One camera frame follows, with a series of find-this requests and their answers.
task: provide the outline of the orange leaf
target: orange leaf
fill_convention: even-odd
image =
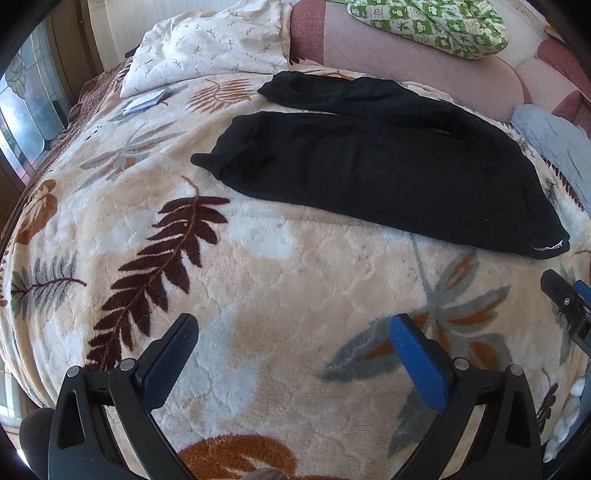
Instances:
[[[233,479],[237,471],[256,470],[252,460],[294,475],[294,453],[279,440],[261,435],[221,435],[197,442],[178,456],[200,480]]]
[[[475,256],[476,254],[472,251],[466,254],[464,258],[462,258],[462,261],[455,266],[445,283],[444,288],[446,290],[450,290],[458,285],[474,269],[474,263],[472,261]]]
[[[468,342],[470,348],[487,370],[499,370],[499,360],[493,347],[482,342]]]
[[[382,355],[392,355],[394,353],[394,348],[392,347],[392,343],[390,340],[386,340],[384,343],[381,343],[378,347],[371,350],[370,353],[366,353],[361,360],[371,360],[372,358],[376,358]]]
[[[414,317],[413,317],[413,323],[419,328],[422,329],[423,326],[425,325],[425,322],[427,321],[427,318],[429,317],[429,312],[421,312],[421,313],[417,313]]]
[[[23,213],[22,224],[14,240],[16,243],[28,245],[35,234],[56,214],[57,199],[49,193],[55,187],[55,180],[46,180],[39,185]]]
[[[413,317],[413,323],[419,327],[420,329],[423,328],[425,322],[427,321],[427,317],[429,317],[429,312],[422,312]],[[371,360],[372,358],[376,358],[382,355],[392,355],[394,353],[394,348],[390,343],[390,339],[386,340],[384,343],[380,343],[375,349],[371,350],[371,352],[366,353],[361,360]]]
[[[504,300],[505,297],[501,297],[500,299],[497,299],[489,303],[488,305],[485,305],[480,310],[477,310],[476,312],[472,313],[471,315],[468,315],[467,317],[449,319],[448,322],[453,323],[454,325],[476,325],[478,323],[486,322],[487,320],[491,320],[493,316],[493,313],[491,313],[491,311],[494,310],[495,307],[499,303],[502,303]]]
[[[441,348],[445,350],[445,353],[450,355],[452,346],[449,342],[447,334],[445,333],[445,329],[439,324],[439,322],[437,322],[437,343],[441,345]]]

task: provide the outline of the blanket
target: blanket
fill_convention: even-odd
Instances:
[[[0,354],[19,383],[53,406],[69,366],[137,358],[178,314],[193,313],[199,342],[153,414],[197,478],[262,466],[292,480],[390,478],[434,418],[389,342],[389,319],[407,312],[452,356],[480,368],[522,365],[547,439],[585,365],[539,284],[547,268],[589,281],[591,220],[566,179],[514,129],[489,120],[519,142],[571,235],[571,250],[547,261],[246,197],[190,157],[210,152],[237,115],[294,111],[256,93],[270,79],[186,80],[127,116],[133,98],[119,97],[121,76],[113,81],[7,231]]]

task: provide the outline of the white pillow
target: white pillow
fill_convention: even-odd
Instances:
[[[241,0],[212,17],[187,12],[154,25],[134,54],[121,98],[220,73],[288,69],[291,4]]]

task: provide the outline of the blue cloth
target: blue cloth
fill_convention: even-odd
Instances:
[[[566,176],[587,214],[591,214],[591,141],[581,127],[535,105],[513,110],[515,129]]]

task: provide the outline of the green patterned cushion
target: green patterned cushion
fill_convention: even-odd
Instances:
[[[501,16],[486,0],[348,0],[368,25],[458,57],[479,59],[509,44]]]

